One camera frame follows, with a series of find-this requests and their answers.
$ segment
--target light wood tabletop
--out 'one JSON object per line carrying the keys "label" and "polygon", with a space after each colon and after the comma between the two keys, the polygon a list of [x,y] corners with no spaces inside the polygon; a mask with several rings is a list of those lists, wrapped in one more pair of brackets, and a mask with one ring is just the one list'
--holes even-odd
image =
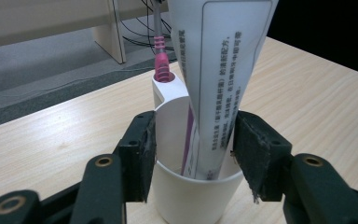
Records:
{"label": "light wood tabletop", "polygon": [[[180,75],[177,63],[172,70]],[[0,195],[33,189],[43,200],[78,182],[88,160],[111,153],[131,120],[154,109],[153,71],[0,125]],[[330,161],[358,189],[358,72],[267,38],[240,106],[293,144]],[[128,203],[128,223],[165,223]],[[282,203],[254,204],[245,180],[218,223],[285,223]]]}

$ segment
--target pink connector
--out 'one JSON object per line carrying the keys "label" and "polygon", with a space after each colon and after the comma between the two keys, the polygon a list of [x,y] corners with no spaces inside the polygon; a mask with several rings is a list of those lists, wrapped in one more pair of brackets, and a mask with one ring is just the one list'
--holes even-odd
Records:
{"label": "pink connector", "polygon": [[155,36],[155,80],[157,82],[171,82],[173,75],[170,72],[170,62],[167,53],[165,52],[164,36]]}

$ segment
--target gray floor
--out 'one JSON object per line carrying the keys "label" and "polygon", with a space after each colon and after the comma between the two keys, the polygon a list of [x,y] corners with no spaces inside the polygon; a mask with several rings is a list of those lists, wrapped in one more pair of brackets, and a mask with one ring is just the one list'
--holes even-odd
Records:
{"label": "gray floor", "polygon": [[[163,19],[169,22],[167,14],[163,14]],[[146,23],[145,17],[140,20]],[[137,20],[123,22],[132,31],[147,35],[146,27]],[[130,39],[148,42],[147,37],[125,27],[122,31]],[[0,47],[0,117],[5,116],[3,112],[11,113],[7,111],[9,108],[15,109],[20,117],[153,69],[154,54],[150,47],[124,42],[127,62],[123,64],[118,64],[94,42],[91,29]],[[62,99],[53,103],[49,100],[44,105],[39,103],[31,111],[21,113],[36,105],[35,100],[48,96]],[[14,118],[16,116],[2,119],[0,123]]]}

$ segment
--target white cup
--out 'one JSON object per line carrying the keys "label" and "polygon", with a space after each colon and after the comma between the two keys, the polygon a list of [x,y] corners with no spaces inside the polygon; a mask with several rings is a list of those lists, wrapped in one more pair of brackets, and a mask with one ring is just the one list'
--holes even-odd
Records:
{"label": "white cup", "polygon": [[224,214],[228,202],[243,180],[241,168],[227,149],[217,180],[196,180],[179,175],[186,134],[188,95],[185,85],[154,80],[158,161],[152,189],[156,208],[169,223],[213,224]]}

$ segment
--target wooden table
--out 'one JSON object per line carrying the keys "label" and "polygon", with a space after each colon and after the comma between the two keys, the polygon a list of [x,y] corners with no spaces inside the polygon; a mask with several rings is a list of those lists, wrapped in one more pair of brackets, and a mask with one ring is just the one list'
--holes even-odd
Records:
{"label": "wooden table", "polygon": [[[172,70],[180,74],[177,63]],[[79,181],[87,161],[110,153],[132,118],[152,110],[153,71],[0,125],[0,195],[33,189],[41,199]],[[358,189],[358,72],[267,39],[241,110],[293,144],[330,161]],[[129,223],[165,223],[128,203]],[[219,223],[284,223],[282,203],[253,203],[242,181]]]}

